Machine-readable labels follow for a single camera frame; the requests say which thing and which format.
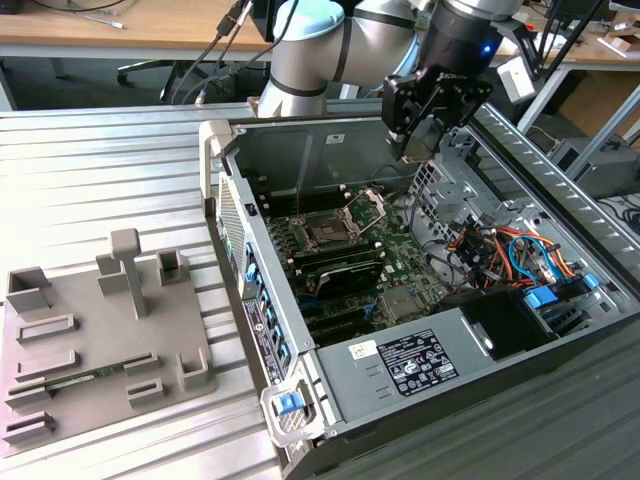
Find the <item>aluminum profile table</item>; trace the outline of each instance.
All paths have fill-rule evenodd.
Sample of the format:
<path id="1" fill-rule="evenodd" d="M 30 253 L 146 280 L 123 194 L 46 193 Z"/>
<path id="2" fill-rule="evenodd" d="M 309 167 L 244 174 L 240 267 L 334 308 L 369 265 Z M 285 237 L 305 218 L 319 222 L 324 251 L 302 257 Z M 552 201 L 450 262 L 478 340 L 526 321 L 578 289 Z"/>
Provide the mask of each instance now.
<path id="1" fill-rule="evenodd" d="M 198 126 L 247 117 L 247 105 L 12 113 L 0 118 L 0 277 L 92 265 L 116 228 L 143 255 L 179 248 L 191 276 L 218 389 L 0 460 L 13 478 L 281 478 L 198 193 Z"/>
<path id="2" fill-rule="evenodd" d="M 380 103 L 329 107 L 375 112 Z M 2 281 L 9 263 L 21 259 L 44 259 L 48 274 L 91 268 L 104 232 L 134 225 L 146 253 L 178 247 L 189 257 L 220 382 L 211 395 L 2 459 L 0 478 L 281 478 L 199 210 L 200 121 L 250 115 L 248 106 L 233 104 L 16 112 L 0 118 Z M 490 109 L 482 115 L 491 122 Z M 529 163 L 537 165 L 539 152 L 509 142 L 512 131 L 505 129 L 503 137 L 519 158 L 531 157 Z M 496 168 L 490 177 L 499 183 L 500 174 Z M 27 229 L 40 232 L 30 244 Z M 620 245 L 612 241 L 615 251 Z M 4 255 L 9 248 L 15 258 Z M 319 480 L 635 479 L 638 398 L 635 324 L 556 372 Z"/>

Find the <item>blue latch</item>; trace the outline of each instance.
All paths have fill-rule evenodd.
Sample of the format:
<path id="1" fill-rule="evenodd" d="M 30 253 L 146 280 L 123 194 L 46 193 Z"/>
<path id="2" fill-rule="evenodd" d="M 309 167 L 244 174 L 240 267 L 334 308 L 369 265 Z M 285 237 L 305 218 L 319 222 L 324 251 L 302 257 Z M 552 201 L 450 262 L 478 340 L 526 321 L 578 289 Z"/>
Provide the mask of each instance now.
<path id="1" fill-rule="evenodd" d="M 244 278 L 247 283 L 253 283 L 256 279 L 256 275 L 258 274 L 258 267 L 255 263 L 249 264 L 247 268 L 247 273 L 244 274 Z"/>
<path id="2" fill-rule="evenodd" d="M 542 308 L 558 301 L 558 297 L 549 287 L 538 287 L 529 291 L 526 299 L 533 308 Z"/>
<path id="3" fill-rule="evenodd" d="M 278 415 L 286 415 L 304 408 L 304 399 L 300 392 L 285 393 L 274 401 Z"/>
<path id="4" fill-rule="evenodd" d="M 595 290 L 600 286 L 600 280 L 598 280 L 593 273 L 587 273 L 584 276 L 584 283 L 586 283 L 587 287 L 591 290 Z"/>

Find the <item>office chair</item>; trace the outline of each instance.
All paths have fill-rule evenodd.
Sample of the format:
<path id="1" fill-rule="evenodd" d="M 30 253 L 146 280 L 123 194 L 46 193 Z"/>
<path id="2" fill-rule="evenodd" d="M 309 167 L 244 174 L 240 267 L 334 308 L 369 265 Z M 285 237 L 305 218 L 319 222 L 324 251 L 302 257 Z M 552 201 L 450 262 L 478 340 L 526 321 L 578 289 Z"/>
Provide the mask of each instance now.
<path id="1" fill-rule="evenodd" d="M 162 92 L 160 92 L 160 103 L 168 103 L 171 98 L 171 90 L 174 83 L 176 82 L 176 80 L 184 76 L 187 69 L 191 66 L 191 63 L 192 62 L 189 60 L 149 60 L 146 62 L 134 63 L 133 65 L 126 65 L 124 67 L 118 68 L 117 80 L 120 85 L 125 87 L 130 85 L 127 80 L 127 75 L 129 73 L 139 72 L 141 70 L 150 70 L 152 68 L 171 67 L 169 78 L 167 78 L 167 82 L 165 83 Z M 193 73 L 203 80 L 209 76 L 209 74 L 199 68 L 196 68 Z"/>

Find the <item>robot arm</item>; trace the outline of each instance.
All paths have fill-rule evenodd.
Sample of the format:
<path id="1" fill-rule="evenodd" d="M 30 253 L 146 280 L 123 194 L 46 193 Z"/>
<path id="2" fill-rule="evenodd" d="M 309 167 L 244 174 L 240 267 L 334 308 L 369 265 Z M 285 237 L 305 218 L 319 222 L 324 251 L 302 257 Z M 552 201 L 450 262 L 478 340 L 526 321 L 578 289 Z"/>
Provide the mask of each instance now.
<path id="1" fill-rule="evenodd" d="M 431 116 L 438 140 L 467 123 L 491 94 L 480 80 L 503 37 L 519 45 L 532 81 L 540 77 L 533 36 L 513 20 L 522 0 L 440 0 L 420 51 L 417 68 L 384 81 L 382 119 L 404 154 L 417 125 Z"/>
<path id="2" fill-rule="evenodd" d="M 433 119 L 438 140 L 466 124 L 491 94 L 491 85 L 480 75 L 503 37 L 519 45 L 528 74 L 524 76 L 539 78 L 533 36 L 511 18 L 521 4 L 438 0 L 419 47 L 408 0 L 363 0 L 352 18 L 345 18 L 335 2 L 299 0 L 283 41 L 274 49 L 258 116 L 322 114 L 330 81 L 369 88 L 383 84 L 382 119 L 399 159 L 427 117 Z M 282 35 L 294 5 L 289 0 L 279 9 L 276 37 Z"/>

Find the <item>green circuit board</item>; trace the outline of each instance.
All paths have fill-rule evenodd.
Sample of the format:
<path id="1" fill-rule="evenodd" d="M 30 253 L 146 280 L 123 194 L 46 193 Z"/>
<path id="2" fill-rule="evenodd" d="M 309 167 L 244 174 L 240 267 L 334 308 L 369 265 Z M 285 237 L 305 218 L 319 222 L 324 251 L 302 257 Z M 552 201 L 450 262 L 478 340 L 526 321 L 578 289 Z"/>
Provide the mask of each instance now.
<path id="1" fill-rule="evenodd" d="M 321 345 L 424 317 L 449 293 L 397 210 L 371 190 L 360 192 L 350 192 L 355 200 L 347 206 L 349 218 L 338 208 L 267 220 L 300 311 Z M 294 257 L 304 263 L 318 254 L 326 260 L 310 273 L 292 266 Z M 360 265 L 380 273 L 363 288 L 322 297 L 322 274 Z"/>

